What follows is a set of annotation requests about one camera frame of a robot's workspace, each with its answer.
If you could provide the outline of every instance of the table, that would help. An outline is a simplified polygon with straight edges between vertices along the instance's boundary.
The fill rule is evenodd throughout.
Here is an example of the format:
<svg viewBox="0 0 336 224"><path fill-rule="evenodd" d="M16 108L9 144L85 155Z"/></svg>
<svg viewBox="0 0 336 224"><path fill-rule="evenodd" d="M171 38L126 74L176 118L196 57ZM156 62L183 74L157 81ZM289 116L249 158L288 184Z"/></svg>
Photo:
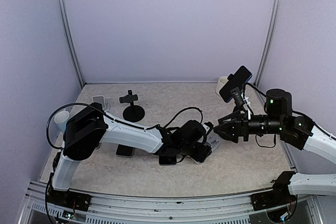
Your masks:
<svg viewBox="0 0 336 224"><path fill-rule="evenodd" d="M77 102L91 103L92 96L103 95L111 105L110 113L122 118L128 104L120 104L119 97L131 89L139 96L135 103L145 109L145 117L139 124L164 125L179 110L196 106L203 111L205 122L211 121L216 125L217 119L232 112L234 102L225 103L215 93L215 87L214 83L92 84L83 88ZM254 113L264 113L254 90L247 87L246 94ZM73 108L71 114L82 108ZM197 111L185 111L171 126L182 126L189 119L199 118ZM56 145L61 145L61 141L60 134ZM272 145L273 136L264 136L259 143ZM290 170L279 143L275 148L260 148L254 136L249 142L239 141L238 144L221 139L219 148L202 165L186 158L175 166L160 166L159 158L145 151L135 150L132 158L124 158L117 157L116 150L115 144L102 144L91 157L81 162L71 188L140 197L227 195L269 188L271 180ZM48 181L55 153L56 150L51 152L41 182Z"/></svg>

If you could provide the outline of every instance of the phone holder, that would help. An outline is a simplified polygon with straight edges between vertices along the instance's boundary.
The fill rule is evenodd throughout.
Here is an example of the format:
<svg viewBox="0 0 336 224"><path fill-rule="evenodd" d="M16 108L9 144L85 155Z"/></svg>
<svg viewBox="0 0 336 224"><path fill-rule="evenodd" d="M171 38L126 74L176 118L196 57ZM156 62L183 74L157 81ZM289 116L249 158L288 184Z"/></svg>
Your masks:
<svg viewBox="0 0 336 224"><path fill-rule="evenodd" d="M128 91L128 95L119 98L120 103L130 103L130 106L122 113L122 116L125 120L132 123L138 122L145 117L144 109L139 105L134 105L134 101L137 100L138 95L133 94L132 90Z"/></svg>

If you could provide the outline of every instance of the black phone stand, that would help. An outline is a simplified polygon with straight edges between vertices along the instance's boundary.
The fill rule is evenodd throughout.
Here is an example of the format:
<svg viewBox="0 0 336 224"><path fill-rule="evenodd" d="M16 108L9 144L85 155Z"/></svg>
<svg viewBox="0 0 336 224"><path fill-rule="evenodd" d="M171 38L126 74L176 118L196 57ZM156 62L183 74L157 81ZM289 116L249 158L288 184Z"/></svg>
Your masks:
<svg viewBox="0 0 336 224"><path fill-rule="evenodd" d="M137 100L138 95L133 94L132 90L128 91L128 95L119 98L120 103L130 103L130 106L128 106L122 113L122 116L126 121L135 123L144 118L145 116L144 109L141 106L134 105L134 101ZM119 144L116 155L120 157L132 157L133 152L134 152L133 147Z"/></svg>

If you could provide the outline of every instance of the round black base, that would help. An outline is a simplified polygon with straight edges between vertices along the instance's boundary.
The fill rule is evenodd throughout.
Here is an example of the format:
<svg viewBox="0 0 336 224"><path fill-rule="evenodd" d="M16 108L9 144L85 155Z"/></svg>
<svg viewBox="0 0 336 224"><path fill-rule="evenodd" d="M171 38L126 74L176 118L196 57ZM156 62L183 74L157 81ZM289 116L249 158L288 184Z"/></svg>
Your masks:
<svg viewBox="0 0 336 224"><path fill-rule="evenodd" d="M145 117L145 111L142 107L138 105L134 105L133 108L129 106L124 110L122 116L126 121L135 123Z"/></svg>

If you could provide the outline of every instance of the marble tabletop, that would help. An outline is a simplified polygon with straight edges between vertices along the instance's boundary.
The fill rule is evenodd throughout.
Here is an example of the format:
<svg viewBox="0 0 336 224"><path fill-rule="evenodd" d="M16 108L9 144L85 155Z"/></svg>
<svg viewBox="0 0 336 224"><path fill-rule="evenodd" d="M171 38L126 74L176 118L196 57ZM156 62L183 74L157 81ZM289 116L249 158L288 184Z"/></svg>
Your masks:
<svg viewBox="0 0 336 224"><path fill-rule="evenodd" d="M103 95L111 105L110 113L122 118L128 104L120 104L119 97L131 89L139 100L136 104L145 110L145 117L138 122L152 126L167 123L179 110L199 107L204 122L232 112L234 102L225 103L215 93L215 83L135 83L89 84L77 102L91 103L92 96ZM255 114L264 113L254 90L247 87L246 94ZM83 107L76 106L71 114ZM182 126L187 120L199 120L197 111L181 113L171 126ZM62 135L56 145L61 145ZM272 145L273 136L259 140L262 145ZM141 197L197 197L242 193L271 187L270 181L281 172L290 170L280 143L275 148L260 148L254 136L249 142L238 144L220 138L220 146L201 165L186 158L175 166L160 166L159 158L142 150L135 150L132 158L118 157L116 144L101 147L79 165L71 181L71 188L95 193ZM56 150L52 150L40 181L47 182Z"/></svg>

